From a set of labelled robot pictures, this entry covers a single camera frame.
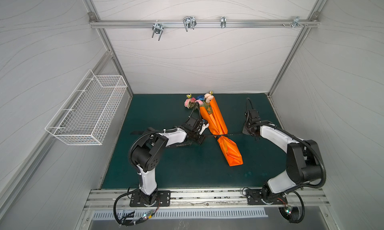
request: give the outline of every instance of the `white wire basket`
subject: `white wire basket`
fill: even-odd
[[[78,90],[81,84],[85,88]],[[121,75],[89,70],[45,130],[67,145],[101,145],[126,89]]]

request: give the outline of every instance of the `pink flower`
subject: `pink flower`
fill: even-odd
[[[202,100],[196,100],[196,102],[198,102],[200,106],[204,104]]]
[[[187,100],[185,100],[184,102],[184,107],[187,107],[188,108],[188,105],[189,105],[189,102],[191,101],[191,98],[188,98]]]
[[[212,95],[210,95],[209,97],[207,97],[207,99],[205,100],[207,103],[209,103],[210,101],[212,101],[214,97]]]

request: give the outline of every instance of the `wire mesh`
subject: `wire mesh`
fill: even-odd
[[[51,134],[68,145],[101,145],[127,88],[120,75],[90,79]]]

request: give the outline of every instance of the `blue flower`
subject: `blue flower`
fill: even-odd
[[[197,97],[196,97],[196,100],[202,100],[202,101],[204,101],[204,95],[199,95],[199,96],[197,96]]]

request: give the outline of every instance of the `flower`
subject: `flower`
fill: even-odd
[[[209,103],[210,101],[212,101],[214,97],[212,95],[208,96],[207,99],[205,100],[207,103]]]
[[[203,95],[199,95],[196,97],[197,100],[201,100],[201,101],[204,101],[204,96]]]
[[[209,96],[212,96],[212,94],[211,93],[207,93],[207,94],[204,95],[204,98],[207,99],[207,97],[209,97]]]
[[[189,105],[190,102],[191,102],[191,99],[190,99],[190,98],[188,98],[187,100],[185,100],[185,102],[184,102],[184,107],[189,108],[188,105]]]
[[[204,104],[204,102],[202,100],[200,100],[200,99],[196,100],[196,102],[198,102],[200,106]]]

